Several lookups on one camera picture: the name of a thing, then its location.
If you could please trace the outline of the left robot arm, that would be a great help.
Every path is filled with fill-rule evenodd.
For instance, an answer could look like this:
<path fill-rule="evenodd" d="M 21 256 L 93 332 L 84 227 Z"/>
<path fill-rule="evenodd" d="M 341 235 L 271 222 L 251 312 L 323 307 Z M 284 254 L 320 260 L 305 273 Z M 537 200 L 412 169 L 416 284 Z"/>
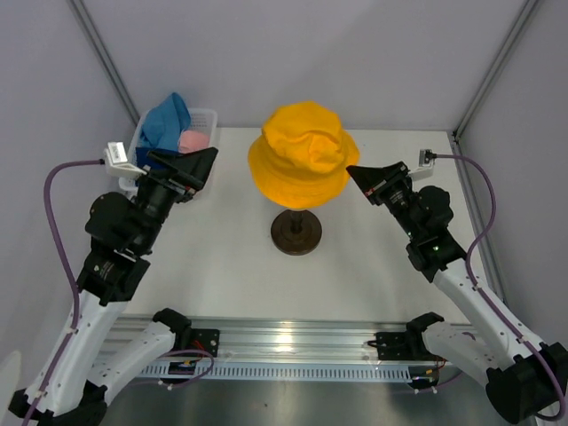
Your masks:
<path fill-rule="evenodd" d="M 122 143 L 106 146 L 99 164 L 110 175 L 132 175 L 138 192 L 133 198 L 105 193 L 92 203 L 85 226 L 90 253 L 80 273 L 67 277 L 72 291 L 67 321 L 36 379 L 9 398 L 10 413 L 24 423 L 98 425 L 116 396 L 155 360 L 215 359 L 216 346 L 201 343 L 185 315 L 165 308 L 137 338 L 96 364 L 149 268 L 148 257 L 171 209 L 205 186 L 217 154 L 215 147 L 189 154 L 153 150 L 154 166 L 142 169 L 128 162 Z"/>

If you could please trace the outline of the yellow bucket hat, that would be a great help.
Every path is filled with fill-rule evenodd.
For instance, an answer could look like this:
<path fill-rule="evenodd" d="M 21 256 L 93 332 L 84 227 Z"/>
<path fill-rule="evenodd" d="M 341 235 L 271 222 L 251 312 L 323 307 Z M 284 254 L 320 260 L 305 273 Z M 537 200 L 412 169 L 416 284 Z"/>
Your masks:
<path fill-rule="evenodd" d="M 346 187 L 359 148 L 337 113 L 314 101 L 280 106 L 248 150 L 260 193 L 288 209 L 317 208 Z"/>

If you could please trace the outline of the dark blue bucket hat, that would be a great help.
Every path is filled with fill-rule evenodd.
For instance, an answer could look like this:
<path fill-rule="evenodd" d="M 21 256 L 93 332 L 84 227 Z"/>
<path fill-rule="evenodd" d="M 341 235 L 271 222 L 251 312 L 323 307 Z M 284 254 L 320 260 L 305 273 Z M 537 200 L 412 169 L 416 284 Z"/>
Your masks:
<path fill-rule="evenodd" d="M 135 148 L 135 163 L 136 166 L 143 169 L 146 165 L 150 164 L 148 158 L 148 153 L 151 151 L 148 147 L 136 147 Z"/>

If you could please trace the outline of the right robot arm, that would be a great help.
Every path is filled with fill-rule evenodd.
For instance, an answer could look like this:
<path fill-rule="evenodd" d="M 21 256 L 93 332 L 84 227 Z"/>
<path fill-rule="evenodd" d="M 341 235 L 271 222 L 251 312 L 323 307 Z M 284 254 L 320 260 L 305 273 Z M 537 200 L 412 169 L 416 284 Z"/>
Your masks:
<path fill-rule="evenodd" d="M 408 167 L 351 165 L 348 174 L 375 206 L 385 206 L 404 230 L 410 263 L 448 296 L 476 329 L 471 338 L 441 318 L 408 332 L 408 354 L 448 360 L 484 388 L 495 411 L 517 424 L 536 416 L 548 422 L 567 411 L 567 350 L 547 344 L 524 326 L 473 272 L 470 256 L 448 226 L 454 217 L 450 194 L 427 185 L 415 191 Z"/>

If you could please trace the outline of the light blue bucket hat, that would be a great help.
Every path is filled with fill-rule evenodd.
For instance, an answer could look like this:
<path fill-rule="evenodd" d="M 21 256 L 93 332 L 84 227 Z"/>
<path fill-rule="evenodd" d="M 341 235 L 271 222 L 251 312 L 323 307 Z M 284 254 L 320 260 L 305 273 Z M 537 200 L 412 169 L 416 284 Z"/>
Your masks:
<path fill-rule="evenodd" d="M 184 99 L 172 92 L 160 105 L 146 114 L 139 147 L 177 151 L 181 134 L 191 126 L 191 115 Z"/>

